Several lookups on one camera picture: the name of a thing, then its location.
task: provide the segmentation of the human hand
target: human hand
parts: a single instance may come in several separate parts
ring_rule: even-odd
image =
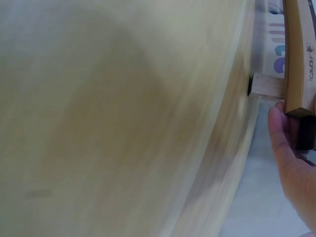
[[[295,152],[299,121],[284,114],[279,102],[269,111],[269,135],[285,196],[316,233],[316,168]]]

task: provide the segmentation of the printed logo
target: printed logo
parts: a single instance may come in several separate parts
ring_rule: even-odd
[[[306,44],[306,51],[309,55],[309,66],[310,66],[310,79],[312,80],[314,78],[314,57],[313,54],[315,53],[314,47],[310,44]]]

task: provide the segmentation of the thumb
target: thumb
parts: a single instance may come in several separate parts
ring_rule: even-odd
[[[289,185],[300,187],[311,167],[305,161],[296,158],[286,138],[287,131],[282,116],[283,112],[277,107],[269,110],[268,124],[272,150],[276,157],[282,184],[285,187]]]

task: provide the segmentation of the white surface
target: white surface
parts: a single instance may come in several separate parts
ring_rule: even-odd
[[[309,232],[280,184],[267,123],[273,105],[261,101],[245,170],[221,237],[298,237]]]

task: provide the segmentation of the light wood surface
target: light wood surface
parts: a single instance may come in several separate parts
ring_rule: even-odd
[[[288,81],[286,112],[296,117],[315,115],[316,96],[316,16],[311,0],[283,1],[286,17]]]
[[[255,73],[251,78],[249,96],[270,101],[284,101],[285,81],[282,78]]]
[[[258,108],[246,2],[2,1],[0,236],[217,236]]]

